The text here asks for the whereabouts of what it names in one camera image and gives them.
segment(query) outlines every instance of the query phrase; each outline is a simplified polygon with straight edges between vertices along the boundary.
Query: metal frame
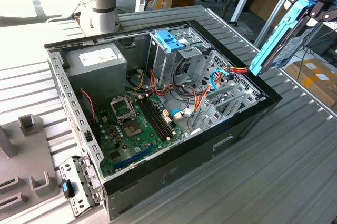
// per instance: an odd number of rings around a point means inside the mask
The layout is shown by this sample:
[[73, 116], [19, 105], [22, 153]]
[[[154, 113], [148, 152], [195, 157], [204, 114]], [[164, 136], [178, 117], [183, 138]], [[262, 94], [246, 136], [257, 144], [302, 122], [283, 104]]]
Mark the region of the metal frame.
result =
[[[204, 40], [212, 44], [232, 65], [236, 67], [245, 66], [242, 61], [196, 21], [169, 23], [149, 27], [146, 30], [167, 29], [170, 27], [175, 30], [179, 26], [192, 27]], [[136, 33], [144, 34], [144, 31], [143, 29], [134, 30], [132, 35], [136, 35]], [[129, 37], [129, 35], [131, 35], [130, 32], [117, 34], [117, 36], [125, 37]], [[103, 43], [107, 43], [108, 41], [113, 42], [116, 40], [115, 36], [116, 34], [105, 34], [45, 45], [45, 48], [49, 51], [49, 61], [54, 73], [55, 83], [59, 86], [60, 93], [62, 94], [60, 98], [65, 104], [64, 108], [66, 113], [69, 114], [71, 118], [70, 121], [73, 125], [72, 130], [77, 134], [79, 144], [86, 150], [97, 172], [100, 174], [100, 180], [106, 191], [106, 205], [110, 219], [116, 218], [122, 212], [130, 209], [130, 206], [135, 205], [160, 190], [163, 186], [163, 180], [166, 185], [177, 180], [203, 162], [221, 153], [234, 142], [242, 139], [263, 117], [262, 115], [266, 111], [271, 111], [281, 100], [281, 97], [265, 84], [264, 81], [248, 72], [245, 74], [245, 78], [250, 81], [251, 85], [254, 85], [255, 88], [258, 88], [260, 92], [264, 94], [264, 99], [261, 99], [258, 103], [254, 104], [254, 106], [248, 107], [238, 114], [227, 117], [226, 121], [213, 125], [213, 127], [208, 128], [206, 131], [199, 131], [196, 134], [186, 137], [183, 142], [176, 144], [174, 148], [163, 149], [160, 155], [149, 156], [145, 164], [143, 164], [143, 161], [139, 161], [132, 169], [123, 169], [115, 175], [104, 178], [100, 169], [98, 169], [103, 156], [101, 151], [98, 152], [99, 147], [96, 140], [91, 138], [90, 141], [87, 141], [86, 135], [83, 135], [83, 133], [91, 132], [91, 129], [88, 126], [87, 120], [82, 116], [83, 112], [77, 105], [78, 101], [76, 97], [74, 97], [74, 91], [71, 85], [69, 84], [69, 86], [66, 87], [68, 84], [64, 84], [67, 77], [62, 74], [62, 67], [60, 66], [61, 58], [59, 56], [56, 58], [55, 54], [61, 54], [62, 48], [71, 50], [72, 47], [75, 47], [75, 49], [78, 49], [82, 43], [90, 43], [90, 41], [94, 43], [95, 41], [98, 42], [99, 39], [101, 39]], [[229, 135], [231, 135], [231, 138], [223, 144], [218, 145], [215, 149], [214, 145], [219, 142], [219, 136], [226, 138]], [[180, 167], [179, 170], [175, 171], [174, 174], [172, 173], [171, 176], [166, 177], [165, 173], [171, 169], [177, 169], [175, 168], [177, 166]]]

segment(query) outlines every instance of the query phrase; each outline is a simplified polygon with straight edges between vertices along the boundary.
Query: metal table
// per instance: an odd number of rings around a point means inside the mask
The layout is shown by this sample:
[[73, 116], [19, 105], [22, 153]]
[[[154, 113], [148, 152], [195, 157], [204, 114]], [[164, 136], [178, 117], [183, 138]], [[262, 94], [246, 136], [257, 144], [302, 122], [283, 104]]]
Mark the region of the metal table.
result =
[[[120, 18], [127, 30], [196, 19], [246, 64], [257, 52], [201, 6], [123, 14]], [[63, 39], [81, 36], [73, 22], [54, 23], [53, 28], [58, 30], [55, 39], [64, 34], [67, 36]], [[13, 47], [10, 60], [16, 60], [18, 49]], [[27, 51], [26, 55], [33, 57], [34, 52]], [[330, 223], [337, 214], [336, 115], [284, 71], [272, 70], [261, 77], [283, 96], [270, 115], [241, 142], [113, 223]], [[60, 182], [57, 166], [80, 150], [46, 61], [0, 70], [0, 124], [28, 113], [44, 120]], [[2, 223], [56, 221], [107, 223], [107, 218], [99, 206], [75, 220], [60, 190], [55, 198]]]

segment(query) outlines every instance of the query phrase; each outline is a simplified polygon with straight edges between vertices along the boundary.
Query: metal bracket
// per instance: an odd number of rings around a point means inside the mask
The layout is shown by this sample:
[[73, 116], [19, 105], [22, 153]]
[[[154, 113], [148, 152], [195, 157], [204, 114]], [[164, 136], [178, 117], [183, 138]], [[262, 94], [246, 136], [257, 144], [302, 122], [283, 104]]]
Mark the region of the metal bracket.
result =
[[70, 206], [75, 217], [104, 199], [101, 183], [89, 158], [71, 157], [60, 165], [60, 172], [62, 178], [69, 181], [68, 186], [74, 192]]

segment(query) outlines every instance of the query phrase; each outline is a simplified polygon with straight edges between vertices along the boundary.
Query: sticker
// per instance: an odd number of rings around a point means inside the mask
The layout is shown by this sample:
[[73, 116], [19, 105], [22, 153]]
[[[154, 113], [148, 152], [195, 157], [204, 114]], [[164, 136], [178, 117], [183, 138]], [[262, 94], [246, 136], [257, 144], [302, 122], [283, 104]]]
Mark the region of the sticker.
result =
[[316, 74], [316, 76], [318, 76], [320, 80], [329, 80], [329, 78], [323, 73]]
[[306, 63], [305, 65], [306, 65], [307, 68], [309, 68], [310, 70], [317, 69], [317, 67], [316, 67], [313, 63]]
[[82, 53], [79, 56], [83, 66], [90, 66], [102, 62], [117, 59], [111, 48], [95, 50], [94, 52]]
[[179, 43], [181, 44], [186, 44], [187, 40], [185, 38], [178, 40]]

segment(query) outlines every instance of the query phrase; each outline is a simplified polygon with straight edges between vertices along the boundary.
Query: red wire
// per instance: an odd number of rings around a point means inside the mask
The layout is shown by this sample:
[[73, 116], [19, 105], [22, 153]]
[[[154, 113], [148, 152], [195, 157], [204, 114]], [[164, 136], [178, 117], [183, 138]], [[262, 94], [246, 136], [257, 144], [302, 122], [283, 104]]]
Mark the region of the red wire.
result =
[[94, 119], [94, 132], [96, 133], [96, 118], [95, 118], [95, 110], [94, 110], [94, 105], [93, 105], [93, 100], [91, 99], [91, 97], [89, 96], [89, 94], [87, 94], [84, 90], [81, 90], [82, 93], [84, 93], [86, 95], [86, 97], [88, 98], [91, 108], [92, 108], [92, 112], [93, 112], [93, 119]]

